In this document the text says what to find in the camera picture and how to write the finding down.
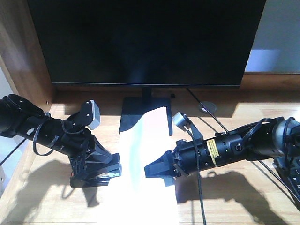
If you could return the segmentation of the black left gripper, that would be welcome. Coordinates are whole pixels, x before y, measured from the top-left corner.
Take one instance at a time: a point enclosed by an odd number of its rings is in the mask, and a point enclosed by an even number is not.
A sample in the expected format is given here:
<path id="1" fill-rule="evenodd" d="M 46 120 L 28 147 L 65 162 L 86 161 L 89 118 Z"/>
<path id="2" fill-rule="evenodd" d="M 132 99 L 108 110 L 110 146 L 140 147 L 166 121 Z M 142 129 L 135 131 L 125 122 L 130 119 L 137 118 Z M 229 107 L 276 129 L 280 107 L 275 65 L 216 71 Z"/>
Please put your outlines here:
<path id="1" fill-rule="evenodd" d="M 82 155 L 88 161 L 107 164 L 112 160 L 112 154 L 98 142 L 91 132 L 85 135 L 64 134 L 62 136 L 62 153 L 68 155 L 69 159 Z"/>

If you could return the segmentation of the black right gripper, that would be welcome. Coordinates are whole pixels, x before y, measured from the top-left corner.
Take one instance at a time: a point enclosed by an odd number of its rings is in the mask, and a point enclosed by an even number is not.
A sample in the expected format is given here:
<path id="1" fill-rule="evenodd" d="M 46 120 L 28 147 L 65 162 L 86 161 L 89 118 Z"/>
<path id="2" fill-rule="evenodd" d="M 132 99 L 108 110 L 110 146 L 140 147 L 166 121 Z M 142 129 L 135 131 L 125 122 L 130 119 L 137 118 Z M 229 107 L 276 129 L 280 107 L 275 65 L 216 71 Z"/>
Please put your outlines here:
<path id="1" fill-rule="evenodd" d="M 198 150 L 200 152 L 200 171 L 210 169 L 210 154 L 208 153 L 205 140 L 197 139 Z M 165 187 L 174 185 L 175 171 L 173 163 L 177 163 L 185 174 L 195 173 L 197 170 L 195 146 L 193 141 L 179 140 L 176 148 L 171 152 L 166 151 L 160 158 L 144 167 L 146 178 L 164 178 Z"/>

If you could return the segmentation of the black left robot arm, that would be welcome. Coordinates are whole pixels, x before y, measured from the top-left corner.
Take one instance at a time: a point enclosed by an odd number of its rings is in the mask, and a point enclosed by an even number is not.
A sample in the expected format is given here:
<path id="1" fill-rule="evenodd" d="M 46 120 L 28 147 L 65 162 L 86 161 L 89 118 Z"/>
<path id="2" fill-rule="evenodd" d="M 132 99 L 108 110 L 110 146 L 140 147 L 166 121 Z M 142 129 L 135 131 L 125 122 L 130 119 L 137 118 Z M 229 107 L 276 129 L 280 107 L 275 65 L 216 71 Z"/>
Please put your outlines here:
<path id="1" fill-rule="evenodd" d="M 79 112 L 67 119 L 55 119 L 50 113 L 33 105 L 27 99 L 10 94 L 0 101 L 0 134 L 16 135 L 68 156 L 73 175 L 85 180 L 111 177 L 120 168 L 119 155 L 107 151 L 91 133 L 100 124 L 100 110 L 94 100 L 85 101 Z"/>

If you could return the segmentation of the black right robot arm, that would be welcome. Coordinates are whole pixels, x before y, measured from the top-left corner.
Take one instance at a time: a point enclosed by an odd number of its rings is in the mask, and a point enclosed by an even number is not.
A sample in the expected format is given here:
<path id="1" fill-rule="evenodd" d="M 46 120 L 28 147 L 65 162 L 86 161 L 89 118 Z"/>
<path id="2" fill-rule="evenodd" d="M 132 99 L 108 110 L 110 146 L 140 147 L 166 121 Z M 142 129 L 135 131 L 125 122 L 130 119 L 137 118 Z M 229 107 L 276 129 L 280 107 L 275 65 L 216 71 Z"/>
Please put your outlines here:
<path id="1" fill-rule="evenodd" d="M 193 138 L 177 141 L 174 150 L 145 166 L 147 178 L 177 178 L 242 160 L 277 157 L 283 159 L 286 173 L 291 159 L 300 155 L 300 124 L 294 118 L 263 118 L 206 140 L 185 114 L 173 122 L 184 131 L 191 129 Z"/>

